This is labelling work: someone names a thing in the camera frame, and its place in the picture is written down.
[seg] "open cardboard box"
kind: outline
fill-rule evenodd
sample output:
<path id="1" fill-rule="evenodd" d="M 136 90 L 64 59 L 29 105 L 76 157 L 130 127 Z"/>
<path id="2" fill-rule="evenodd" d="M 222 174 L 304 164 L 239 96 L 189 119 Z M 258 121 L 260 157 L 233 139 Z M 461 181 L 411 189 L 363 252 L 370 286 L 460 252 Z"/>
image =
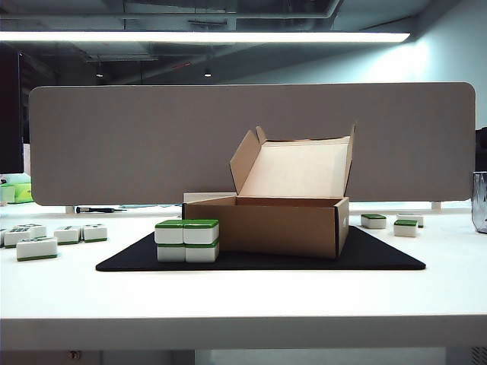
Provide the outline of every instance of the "open cardboard box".
<path id="1" fill-rule="evenodd" d="M 219 219 L 221 251 L 339 257 L 349 232 L 343 196 L 354 130 L 299 141 L 248 131 L 230 161 L 237 196 L 187 203 L 184 218 Z"/>

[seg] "clear cup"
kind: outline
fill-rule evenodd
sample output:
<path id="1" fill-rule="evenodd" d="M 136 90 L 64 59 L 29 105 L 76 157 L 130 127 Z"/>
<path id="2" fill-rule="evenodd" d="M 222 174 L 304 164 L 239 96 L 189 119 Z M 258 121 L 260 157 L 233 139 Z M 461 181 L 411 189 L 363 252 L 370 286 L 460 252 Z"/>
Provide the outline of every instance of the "clear cup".
<path id="1" fill-rule="evenodd" d="M 487 171 L 473 173 L 472 221 L 479 233 L 487 233 Z"/>

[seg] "fluorescent light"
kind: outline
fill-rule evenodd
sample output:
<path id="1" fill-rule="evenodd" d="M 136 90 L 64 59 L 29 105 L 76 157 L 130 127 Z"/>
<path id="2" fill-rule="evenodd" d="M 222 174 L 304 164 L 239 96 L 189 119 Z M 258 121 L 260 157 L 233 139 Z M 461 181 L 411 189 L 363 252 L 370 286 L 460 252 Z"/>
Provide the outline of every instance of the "fluorescent light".
<path id="1" fill-rule="evenodd" d="M 10 32 L 0 41 L 164 43 L 401 43 L 409 33 L 238 33 L 238 32 Z"/>

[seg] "gray partition board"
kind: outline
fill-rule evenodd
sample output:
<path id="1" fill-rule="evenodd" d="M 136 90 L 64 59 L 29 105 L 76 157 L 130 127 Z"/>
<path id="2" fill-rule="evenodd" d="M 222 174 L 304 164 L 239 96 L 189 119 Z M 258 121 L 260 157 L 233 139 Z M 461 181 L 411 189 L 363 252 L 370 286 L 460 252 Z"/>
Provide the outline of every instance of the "gray partition board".
<path id="1" fill-rule="evenodd" d="M 33 196 L 101 205 L 234 191 L 229 161 L 247 130 L 328 138 L 354 123 L 352 201 L 469 198 L 475 92 L 465 83 L 39 87 Z"/>

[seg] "desk surface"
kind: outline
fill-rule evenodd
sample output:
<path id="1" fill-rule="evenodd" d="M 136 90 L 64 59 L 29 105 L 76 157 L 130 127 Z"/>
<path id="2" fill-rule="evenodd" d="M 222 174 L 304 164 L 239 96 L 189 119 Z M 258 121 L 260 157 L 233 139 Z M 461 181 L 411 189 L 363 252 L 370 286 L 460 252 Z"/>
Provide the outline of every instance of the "desk surface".
<path id="1" fill-rule="evenodd" d="M 167 217 L 16 213 L 2 227 L 104 223 L 109 240 L 17 262 L 0 250 L 2 348 L 187 349 L 487 344 L 487 236 L 469 214 L 432 214 L 416 239 L 374 236 L 424 271 L 98 272 Z M 360 217 L 352 215 L 351 224 Z"/>

